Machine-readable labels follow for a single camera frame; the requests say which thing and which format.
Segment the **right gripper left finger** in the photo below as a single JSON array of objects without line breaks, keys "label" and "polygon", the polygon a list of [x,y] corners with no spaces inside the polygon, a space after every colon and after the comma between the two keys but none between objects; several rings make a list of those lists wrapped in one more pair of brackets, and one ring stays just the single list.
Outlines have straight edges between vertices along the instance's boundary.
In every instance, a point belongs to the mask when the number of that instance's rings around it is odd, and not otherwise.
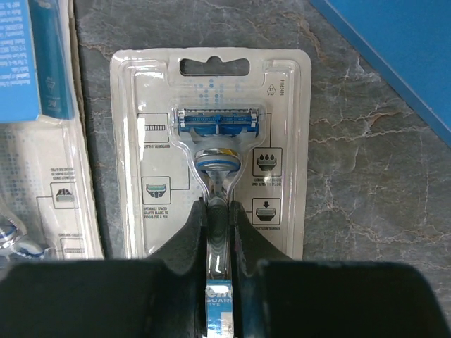
[{"label": "right gripper left finger", "polygon": [[20,263],[1,279],[2,337],[200,337],[206,206],[151,256]]}]

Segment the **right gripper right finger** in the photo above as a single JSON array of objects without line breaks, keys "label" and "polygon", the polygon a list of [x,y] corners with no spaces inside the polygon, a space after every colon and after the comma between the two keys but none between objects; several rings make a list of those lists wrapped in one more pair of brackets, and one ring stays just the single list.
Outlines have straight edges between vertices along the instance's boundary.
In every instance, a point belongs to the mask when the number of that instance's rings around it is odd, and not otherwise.
[{"label": "right gripper right finger", "polygon": [[395,262],[300,261],[230,205],[237,337],[449,337],[426,278]]}]

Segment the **blue Gillette razor blister pack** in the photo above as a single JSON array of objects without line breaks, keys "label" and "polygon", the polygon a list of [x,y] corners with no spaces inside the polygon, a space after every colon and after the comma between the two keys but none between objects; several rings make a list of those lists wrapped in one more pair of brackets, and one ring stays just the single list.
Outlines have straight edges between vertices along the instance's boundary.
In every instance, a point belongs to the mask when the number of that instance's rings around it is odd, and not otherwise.
[{"label": "blue Gillette razor blister pack", "polygon": [[303,255],[311,59],[300,49],[117,51],[111,112],[127,258],[206,225],[207,332],[263,337],[245,287],[260,260]]}]

